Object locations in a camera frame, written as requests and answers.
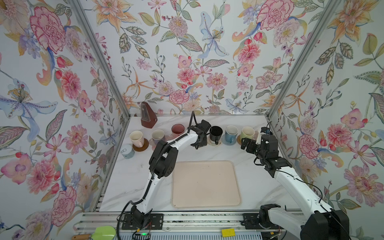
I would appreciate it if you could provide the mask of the blue mug white inside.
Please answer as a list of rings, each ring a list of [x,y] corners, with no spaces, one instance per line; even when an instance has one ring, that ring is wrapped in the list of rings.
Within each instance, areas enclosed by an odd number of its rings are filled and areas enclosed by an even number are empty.
[[[227,135],[238,135],[238,128],[235,126],[227,126],[225,134]]]

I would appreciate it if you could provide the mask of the light green mug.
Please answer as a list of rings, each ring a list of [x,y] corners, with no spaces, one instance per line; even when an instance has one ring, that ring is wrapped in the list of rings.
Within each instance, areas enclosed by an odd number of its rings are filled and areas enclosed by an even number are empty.
[[[253,139],[256,131],[248,126],[242,128],[240,139]]]

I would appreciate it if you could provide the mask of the black mug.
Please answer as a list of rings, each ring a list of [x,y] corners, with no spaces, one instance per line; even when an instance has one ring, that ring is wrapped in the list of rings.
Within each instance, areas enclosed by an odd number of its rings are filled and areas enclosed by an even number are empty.
[[[218,142],[223,135],[223,129],[219,126],[212,126],[209,134],[209,138],[212,141]]]

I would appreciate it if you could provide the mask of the white multicolour zigzag coaster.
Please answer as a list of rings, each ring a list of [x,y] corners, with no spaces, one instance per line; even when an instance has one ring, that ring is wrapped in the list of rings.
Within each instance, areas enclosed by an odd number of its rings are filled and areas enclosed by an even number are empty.
[[[222,144],[222,141],[219,140],[218,142],[212,141],[210,138],[208,138],[208,144],[213,146],[213,147],[218,147]]]

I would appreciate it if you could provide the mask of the brown round cork coaster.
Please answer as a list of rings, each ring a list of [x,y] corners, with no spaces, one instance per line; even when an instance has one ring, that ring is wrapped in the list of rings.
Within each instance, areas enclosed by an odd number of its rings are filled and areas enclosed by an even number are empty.
[[[136,152],[143,152],[149,147],[149,141],[147,139],[144,139],[144,145],[142,147],[137,147],[136,145],[133,144],[133,149]]]

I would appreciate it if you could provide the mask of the grey-blue woven round coaster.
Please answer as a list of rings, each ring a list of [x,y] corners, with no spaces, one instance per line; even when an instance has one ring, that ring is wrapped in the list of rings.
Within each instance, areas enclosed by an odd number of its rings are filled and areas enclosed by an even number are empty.
[[[237,143],[237,135],[223,135],[222,143],[227,146],[232,146]]]

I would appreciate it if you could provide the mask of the purple mug white inside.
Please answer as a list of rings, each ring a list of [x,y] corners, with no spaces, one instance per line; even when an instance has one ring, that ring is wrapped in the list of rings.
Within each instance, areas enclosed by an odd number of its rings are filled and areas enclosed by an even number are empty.
[[[154,130],[152,132],[152,138],[159,141],[164,141],[166,139],[165,132],[163,130]]]

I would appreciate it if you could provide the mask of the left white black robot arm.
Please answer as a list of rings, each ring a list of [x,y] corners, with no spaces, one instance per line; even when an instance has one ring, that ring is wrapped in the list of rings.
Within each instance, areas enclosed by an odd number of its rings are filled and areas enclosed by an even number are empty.
[[[212,128],[211,124],[202,120],[199,124],[195,118],[190,120],[187,131],[179,137],[169,141],[159,141],[149,161],[149,178],[140,199],[136,202],[129,201],[131,205],[129,216],[136,228],[143,228],[150,222],[150,214],[153,202],[162,181],[175,169],[179,151],[186,147],[194,147],[196,150],[208,144],[207,135]]]

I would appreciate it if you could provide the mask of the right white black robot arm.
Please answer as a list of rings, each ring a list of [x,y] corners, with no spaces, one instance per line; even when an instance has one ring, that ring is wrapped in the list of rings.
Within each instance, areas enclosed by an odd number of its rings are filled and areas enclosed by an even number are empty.
[[[348,216],[324,202],[313,191],[313,186],[299,177],[292,164],[279,156],[275,136],[260,135],[256,141],[244,138],[241,143],[241,148],[256,156],[259,166],[286,189],[302,211],[299,216],[277,204],[263,205],[256,217],[244,219],[246,226],[255,224],[261,229],[281,227],[301,240],[350,239]]]

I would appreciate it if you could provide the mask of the woven rattan round coaster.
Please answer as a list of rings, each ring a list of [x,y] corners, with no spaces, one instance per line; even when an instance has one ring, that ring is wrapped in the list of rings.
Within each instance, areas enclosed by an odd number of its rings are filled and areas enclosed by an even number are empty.
[[[239,145],[242,145],[242,138],[241,138],[241,135],[238,135],[238,136],[237,136],[237,143],[238,143]]]

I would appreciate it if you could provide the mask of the cream mug pink handle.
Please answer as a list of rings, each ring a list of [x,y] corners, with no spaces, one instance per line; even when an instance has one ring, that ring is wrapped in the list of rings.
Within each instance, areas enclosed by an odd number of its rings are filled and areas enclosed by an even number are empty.
[[[142,148],[145,145],[145,139],[141,131],[133,131],[130,134],[130,140],[136,148]]]

